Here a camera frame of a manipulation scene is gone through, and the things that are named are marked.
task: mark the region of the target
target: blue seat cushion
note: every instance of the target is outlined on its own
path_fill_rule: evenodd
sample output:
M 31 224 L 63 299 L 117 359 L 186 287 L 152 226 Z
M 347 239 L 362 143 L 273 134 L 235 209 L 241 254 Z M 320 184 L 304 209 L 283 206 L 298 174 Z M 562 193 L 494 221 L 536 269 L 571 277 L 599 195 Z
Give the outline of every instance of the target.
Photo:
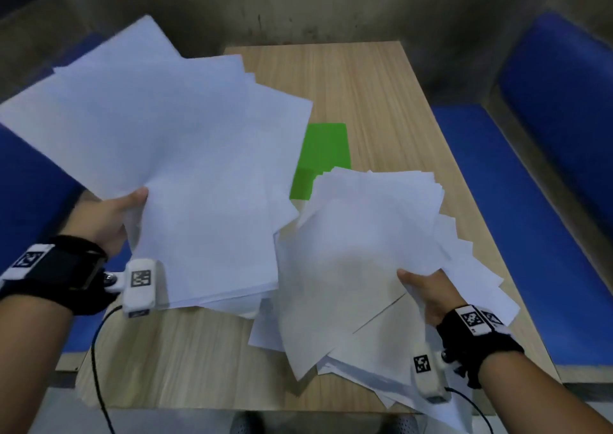
M 93 50 L 103 37 L 92 34 L 65 52 L 53 66 L 66 66 Z M 41 71 L 37 80 L 53 73 L 52 67 Z M 57 232 L 70 213 L 83 187 L 0 124 L 0 270 L 4 271 L 27 247 L 44 242 Z M 127 245 L 107 265 L 123 271 L 130 258 Z M 77 316 L 64 347 L 65 352 L 87 351 L 103 312 L 95 316 Z
M 613 296 L 486 111 L 434 115 L 557 365 L 613 365 Z
M 613 51 L 546 13 L 513 52 L 500 88 L 567 185 L 613 236 Z

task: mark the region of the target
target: hand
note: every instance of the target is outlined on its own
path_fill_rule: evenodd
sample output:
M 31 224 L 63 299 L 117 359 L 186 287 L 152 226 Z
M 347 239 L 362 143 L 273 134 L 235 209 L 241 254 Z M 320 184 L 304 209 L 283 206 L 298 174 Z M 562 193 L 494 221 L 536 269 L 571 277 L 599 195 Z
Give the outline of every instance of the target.
M 141 187 L 125 197 L 100 201 L 85 191 L 60 234 L 94 242 L 111 258 L 121 251 L 127 239 L 124 214 L 132 208 L 144 206 L 148 195 L 149 190 Z
M 420 276 L 403 269 L 396 271 L 403 284 L 413 286 L 425 302 L 425 321 L 438 326 L 447 313 L 468 305 L 443 270 L 430 276 Z

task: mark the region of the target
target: wooden table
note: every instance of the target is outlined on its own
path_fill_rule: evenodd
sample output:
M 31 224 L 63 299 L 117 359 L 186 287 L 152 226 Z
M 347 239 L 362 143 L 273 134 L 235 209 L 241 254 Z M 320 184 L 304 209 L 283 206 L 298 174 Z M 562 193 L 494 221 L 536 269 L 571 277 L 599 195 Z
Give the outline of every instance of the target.
M 399 42 L 235 47 L 257 81 L 314 102 L 312 123 L 346 123 L 354 169 L 433 171 L 443 213 L 474 255 L 504 278 L 522 307 L 511 328 L 526 354 L 558 375 L 525 310 Z M 112 316 L 97 347 L 104 399 L 115 408 L 226 408 L 383 412 L 373 392 L 338 376 L 315 377 L 299 397 L 284 354 L 247 345 L 251 321 L 203 308 L 126 320 Z M 87 358 L 77 391 L 96 393 Z

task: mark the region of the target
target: person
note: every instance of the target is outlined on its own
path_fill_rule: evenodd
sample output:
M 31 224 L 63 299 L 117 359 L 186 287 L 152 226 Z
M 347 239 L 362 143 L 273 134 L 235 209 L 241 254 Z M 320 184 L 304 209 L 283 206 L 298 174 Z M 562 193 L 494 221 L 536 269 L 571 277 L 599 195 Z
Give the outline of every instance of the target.
M 148 191 L 141 188 L 125 197 L 99 201 L 84 196 L 75 206 L 57 238 L 82 240 L 89 250 L 97 246 L 106 258 L 119 253 L 126 240 L 123 227 L 128 210 L 144 206 Z M 401 282 L 412 286 L 425 303 L 425 319 L 441 328 L 454 310 L 468 304 L 447 275 L 439 270 L 418 276 L 398 270 Z M 114 301 L 102 283 L 60 293 L 19 283 L 0 297 L 0 434 L 26 433 L 34 421 L 49 378 L 77 313 L 97 313 Z M 510 434 L 613 434 L 613 425 L 577 399 L 518 350 L 496 351 L 473 368 L 478 382 Z

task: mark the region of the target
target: person's left arm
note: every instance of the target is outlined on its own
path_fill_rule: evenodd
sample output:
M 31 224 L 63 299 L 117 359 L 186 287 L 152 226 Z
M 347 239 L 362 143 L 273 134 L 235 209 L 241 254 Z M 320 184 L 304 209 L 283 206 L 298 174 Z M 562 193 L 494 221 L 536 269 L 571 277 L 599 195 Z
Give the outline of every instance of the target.
M 147 193 L 143 188 L 103 202 L 81 197 L 60 234 L 93 242 L 111 258 L 126 240 L 125 212 L 142 206 Z M 112 302 L 114 296 L 105 294 L 102 284 L 95 286 L 88 291 L 52 291 L 53 297 L 74 294 L 61 300 L 74 303 L 71 307 L 28 294 L 27 288 L 0 301 L 0 434 L 25 434 L 34 422 L 68 338 L 74 311 L 80 313 L 83 308 L 87 310 L 84 314 L 94 314 Z

